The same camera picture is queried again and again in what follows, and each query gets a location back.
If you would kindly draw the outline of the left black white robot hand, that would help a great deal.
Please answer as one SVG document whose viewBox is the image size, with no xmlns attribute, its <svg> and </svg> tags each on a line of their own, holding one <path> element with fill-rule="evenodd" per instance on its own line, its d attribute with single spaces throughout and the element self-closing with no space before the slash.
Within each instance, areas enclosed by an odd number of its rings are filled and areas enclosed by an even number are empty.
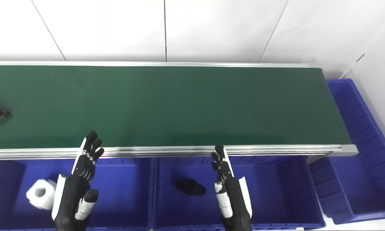
<svg viewBox="0 0 385 231">
<path fill-rule="evenodd" d="M 69 176 L 60 174 L 57 180 L 51 217 L 56 231 L 85 231 L 99 198 L 91 189 L 96 162 L 104 154 L 102 140 L 91 130 L 83 139 Z"/>
</svg>

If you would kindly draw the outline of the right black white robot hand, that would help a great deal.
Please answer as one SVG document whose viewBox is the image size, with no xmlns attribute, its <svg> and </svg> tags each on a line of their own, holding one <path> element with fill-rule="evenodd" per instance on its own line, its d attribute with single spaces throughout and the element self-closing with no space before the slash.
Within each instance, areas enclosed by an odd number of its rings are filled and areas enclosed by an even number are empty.
<svg viewBox="0 0 385 231">
<path fill-rule="evenodd" d="M 228 153 L 221 143 L 211 153 L 212 168 L 217 172 L 215 194 L 226 231 L 252 231 L 252 207 L 245 177 L 234 176 Z"/>
</svg>

